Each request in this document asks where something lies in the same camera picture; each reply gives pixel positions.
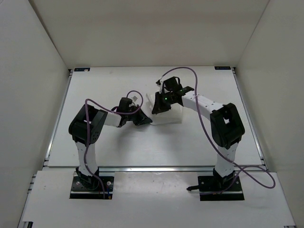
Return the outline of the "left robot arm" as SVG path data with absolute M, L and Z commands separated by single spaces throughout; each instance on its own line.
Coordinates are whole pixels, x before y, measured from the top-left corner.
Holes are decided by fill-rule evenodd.
M 120 128 L 127 122 L 141 126 L 152 123 L 152 120 L 139 105 L 133 103 L 132 99 L 123 97 L 119 105 L 110 111 L 84 104 L 71 122 L 68 132 L 76 144 L 79 158 L 76 173 L 88 189 L 94 189 L 99 185 L 95 143 L 102 128 L 105 125 Z

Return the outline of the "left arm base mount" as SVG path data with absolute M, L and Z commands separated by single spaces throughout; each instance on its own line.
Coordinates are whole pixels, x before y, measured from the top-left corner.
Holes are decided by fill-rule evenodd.
M 114 190 L 114 176 L 102 176 L 104 189 L 100 182 L 95 180 L 93 184 L 89 184 L 81 180 L 79 176 L 74 175 L 70 189 L 70 199 L 87 199 L 87 200 L 111 200 Z

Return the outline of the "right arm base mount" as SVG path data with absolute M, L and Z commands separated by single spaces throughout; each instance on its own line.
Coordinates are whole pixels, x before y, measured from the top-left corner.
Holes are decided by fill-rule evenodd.
M 198 184 L 187 191 L 199 190 L 200 201 L 243 201 L 245 200 L 240 178 L 220 185 L 214 176 L 198 176 Z

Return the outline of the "white pleated skirt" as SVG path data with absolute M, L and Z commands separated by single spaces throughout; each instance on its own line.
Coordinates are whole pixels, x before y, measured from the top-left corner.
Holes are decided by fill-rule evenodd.
M 179 104 L 173 104 L 169 111 L 152 114 L 152 108 L 155 102 L 155 95 L 147 93 L 145 95 L 146 102 L 143 105 L 143 112 L 152 120 L 151 125 L 163 125 L 163 124 L 178 124 L 182 122 L 183 107 Z

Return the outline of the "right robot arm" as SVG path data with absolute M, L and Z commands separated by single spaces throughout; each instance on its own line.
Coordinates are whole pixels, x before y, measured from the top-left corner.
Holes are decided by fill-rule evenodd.
M 236 148 L 245 133 L 245 128 L 233 103 L 222 104 L 199 95 L 196 88 L 183 87 L 178 77 L 158 80 L 159 91 L 155 93 L 152 114 L 168 113 L 171 107 L 180 105 L 196 111 L 199 117 L 210 122 L 211 142 L 215 142 L 218 157 L 214 168 L 213 186 L 224 190 L 230 185 L 229 177 L 234 172 Z

